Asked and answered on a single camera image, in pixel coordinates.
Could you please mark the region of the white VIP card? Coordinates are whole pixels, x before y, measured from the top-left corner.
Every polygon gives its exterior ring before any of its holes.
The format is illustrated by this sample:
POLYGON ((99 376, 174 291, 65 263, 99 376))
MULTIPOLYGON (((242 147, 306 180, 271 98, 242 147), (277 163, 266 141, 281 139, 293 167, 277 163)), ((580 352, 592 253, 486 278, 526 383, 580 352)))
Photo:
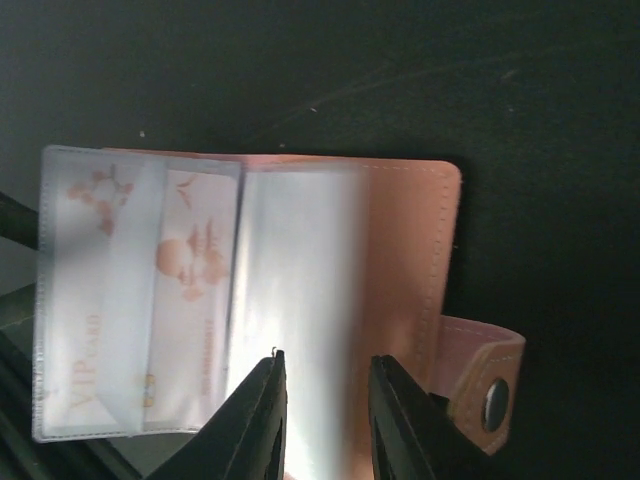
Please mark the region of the white VIP card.
POLYGON ((224 397, 239 167, 105 156, 47 171, 36 437, 199 430, 224 397))

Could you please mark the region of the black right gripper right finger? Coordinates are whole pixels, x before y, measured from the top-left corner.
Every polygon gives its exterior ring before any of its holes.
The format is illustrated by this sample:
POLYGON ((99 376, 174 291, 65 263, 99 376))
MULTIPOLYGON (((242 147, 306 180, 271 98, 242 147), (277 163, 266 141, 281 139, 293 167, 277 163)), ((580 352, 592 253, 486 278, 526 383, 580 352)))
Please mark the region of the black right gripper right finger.
POLYGON ((371 359, 368 405, 376 479, 493 477, 489 456, 390 355, 371 359))

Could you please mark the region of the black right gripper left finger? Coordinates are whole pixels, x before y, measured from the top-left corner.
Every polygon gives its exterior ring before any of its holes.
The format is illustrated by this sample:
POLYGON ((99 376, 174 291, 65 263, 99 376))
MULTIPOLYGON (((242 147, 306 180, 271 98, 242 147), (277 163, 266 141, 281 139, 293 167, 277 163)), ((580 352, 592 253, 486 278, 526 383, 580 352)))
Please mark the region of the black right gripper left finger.
POLYGON ((282 479, 287 424, 284 352, 261 359, 186 446, 179 479, 282 479))

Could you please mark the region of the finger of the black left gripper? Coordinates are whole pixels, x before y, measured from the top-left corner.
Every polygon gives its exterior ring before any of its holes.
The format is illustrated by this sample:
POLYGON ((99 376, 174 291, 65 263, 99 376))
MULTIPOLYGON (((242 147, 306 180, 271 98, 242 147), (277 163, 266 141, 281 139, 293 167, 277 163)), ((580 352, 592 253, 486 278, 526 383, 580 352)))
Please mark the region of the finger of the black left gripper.
POLYGON ((31 250, 39 244, 38 213, 0 193, 0 236, 31 250))

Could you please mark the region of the pink leather card holder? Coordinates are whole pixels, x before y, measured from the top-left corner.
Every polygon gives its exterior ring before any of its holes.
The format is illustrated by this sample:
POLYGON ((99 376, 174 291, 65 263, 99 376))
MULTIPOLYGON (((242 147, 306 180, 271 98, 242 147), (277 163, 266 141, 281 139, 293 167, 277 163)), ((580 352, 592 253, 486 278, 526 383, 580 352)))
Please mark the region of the pink leather card holder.
MULTIPOLYGON (((240 169, 223 373, 224 397, 277 350, 287 363, 284 473, 289 479, 370 479, 368 363, 390 355, 485 454, 506 442, 524 338, 442 312, 461 174, 404 159, 189 154, 50 146, 55 160, 166 158, 240 169)), ((136 437, 32 435, 39 442, 136 437)))

